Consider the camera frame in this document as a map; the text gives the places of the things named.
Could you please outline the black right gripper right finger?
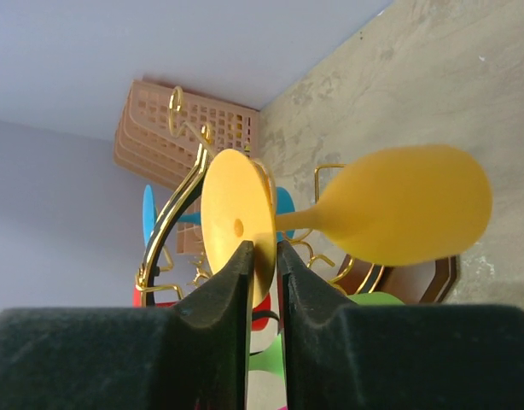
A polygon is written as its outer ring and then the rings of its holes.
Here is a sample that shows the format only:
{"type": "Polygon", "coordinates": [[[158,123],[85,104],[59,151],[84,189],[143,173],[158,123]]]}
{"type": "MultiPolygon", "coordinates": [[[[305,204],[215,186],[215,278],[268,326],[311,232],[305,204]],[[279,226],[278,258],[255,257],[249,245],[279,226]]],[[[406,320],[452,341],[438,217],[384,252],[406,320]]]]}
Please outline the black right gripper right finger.
{"type": "Polygon", "coordinates": [[[359,306],[277,247],[291,409],[524,409],[524,311],[359,306]]]}

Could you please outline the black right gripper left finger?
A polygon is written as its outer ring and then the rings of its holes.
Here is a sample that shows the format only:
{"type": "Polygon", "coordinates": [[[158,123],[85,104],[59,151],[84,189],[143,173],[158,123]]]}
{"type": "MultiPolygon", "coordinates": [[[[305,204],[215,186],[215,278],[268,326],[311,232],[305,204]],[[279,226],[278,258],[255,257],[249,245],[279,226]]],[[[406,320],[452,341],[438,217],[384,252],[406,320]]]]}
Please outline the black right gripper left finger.
{"type": "Polygon", "coordinates": [[[254,247],[172,307],[0,313],[0,409],[243,409],[254,247]]]}

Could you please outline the green wine glass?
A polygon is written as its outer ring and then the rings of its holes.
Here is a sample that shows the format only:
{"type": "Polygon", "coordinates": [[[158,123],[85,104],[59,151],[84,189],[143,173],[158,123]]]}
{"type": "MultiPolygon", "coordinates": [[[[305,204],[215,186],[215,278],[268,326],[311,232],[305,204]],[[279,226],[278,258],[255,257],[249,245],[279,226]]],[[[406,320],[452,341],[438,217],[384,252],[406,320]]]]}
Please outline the green wine glass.
{"type": "MultiPolygon", "coordinates": [[[[355,294],[349,295],[348,298],[361,306],[404,305],[398,297],[385,292],[355,294]]],[[[285,380],[280,330],[277,330],[277,335],[267,348],[250,353],[249,370],[268,372],[285,380]]]]}

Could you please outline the yellow wine glass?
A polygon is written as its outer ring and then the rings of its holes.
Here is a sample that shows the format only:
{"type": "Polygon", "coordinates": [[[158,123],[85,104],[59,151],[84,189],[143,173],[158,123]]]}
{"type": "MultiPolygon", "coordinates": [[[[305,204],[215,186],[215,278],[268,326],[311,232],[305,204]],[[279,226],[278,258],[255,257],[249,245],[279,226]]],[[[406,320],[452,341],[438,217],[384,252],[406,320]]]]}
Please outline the yellow wine glass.
{"type": "Polygon", "coordinates": [[[485,232],[492,188],[468,152],[442,144],[382,149],[343,167],[310,208],[276,214],[251,160],[226,149],[211,162],[201,193],[209,266],[220,272],[253,243],[253,303],[274,277],[279,231],[313,229],[363,261],[408,266],[458,255],[485,232]]]}

